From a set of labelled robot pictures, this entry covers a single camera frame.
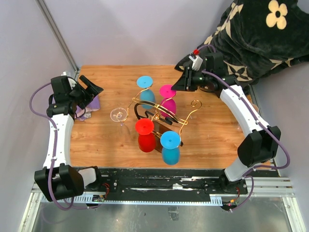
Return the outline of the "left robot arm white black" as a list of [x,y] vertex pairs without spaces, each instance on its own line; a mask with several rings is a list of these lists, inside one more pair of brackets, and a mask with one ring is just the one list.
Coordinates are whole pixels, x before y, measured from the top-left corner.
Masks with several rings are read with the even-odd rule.
[[98,191],[103,179],[97,166],[76,170],[70,161],[70,139],[76,111],[85,109],[103,91],[84,75],[79,80],[61,75],[51,79],[53,93],[45,114],[34,112],[49,121],[49,144],[43,168],[34,173],[35,183],[46,199],[59,200],[81,196],[86,187]]

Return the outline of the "magenta wine glass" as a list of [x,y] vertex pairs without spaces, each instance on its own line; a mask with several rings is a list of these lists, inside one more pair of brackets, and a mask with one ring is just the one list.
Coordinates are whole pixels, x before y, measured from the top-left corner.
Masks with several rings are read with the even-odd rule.
[[163,85],[160,88],[159,93],[163,97],[163,100],[161,101],[160,105],[165,107],[170,112],[176,114],[177,107],[176,102],[173,99],[176,96],[176,91],[172,90],[171,88],[172,88],[171,84]]

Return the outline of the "purple cloth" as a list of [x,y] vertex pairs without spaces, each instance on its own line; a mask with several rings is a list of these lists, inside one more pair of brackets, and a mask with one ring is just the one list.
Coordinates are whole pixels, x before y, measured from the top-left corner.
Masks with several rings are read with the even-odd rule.
[[92,112],[98,111],[99,109],[100,102],[98,96],[96,96],[85,109],[81,109],[79,106],[77,106],[75,119],[85,121],[86,119],[91,118]]

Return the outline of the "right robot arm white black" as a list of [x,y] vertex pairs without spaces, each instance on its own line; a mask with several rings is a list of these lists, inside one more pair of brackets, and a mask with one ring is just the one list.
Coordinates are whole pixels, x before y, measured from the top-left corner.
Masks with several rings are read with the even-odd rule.
[[275,158],[281,131],[270,126],[253,108],[239,81],[225,69],[221,53],[192,52],[172,90],[193,92],[199,87],[209,88],[228,106],[245,136],[237,149],[238,157],[219,178],[219,189],[230,193],[246,174]]

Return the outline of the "gold wire wine glass rack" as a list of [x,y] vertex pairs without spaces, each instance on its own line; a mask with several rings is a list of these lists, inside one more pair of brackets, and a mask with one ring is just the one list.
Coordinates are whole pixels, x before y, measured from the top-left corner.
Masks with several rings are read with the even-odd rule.
[[180,146],[182,146],[183,145],[183,141],[182,141],[183,128],[184,126],[188,124],[188,119],[190,118],[190,116],[201,108],[202,103],[198,100],[192,101],[191,106],[193,107],[193,110],[187,115],[186,118],[181,118],[177,116],[176,114],[167,110],[162,105],[160,105],[161,102],[153,103],[150,101],[142,101],[140,99],[140,94],[143,91],[148,90],[148,89],[152,90],[152,85],[151,87],[146,88],[146,89],[140,88],[140,91],[138,92],[138,94],[132,98],[131,104],[134,104],[134,114],[137,118],[137,121],[142,118],[148,118],[153,122],[154,124],[153,134],[156,140],[156,147],[154,150],[157,150],[158,146],[160,146],[162,149],[160,138],[162,134],[167,131],[174,131],[178,133],[181,139]]

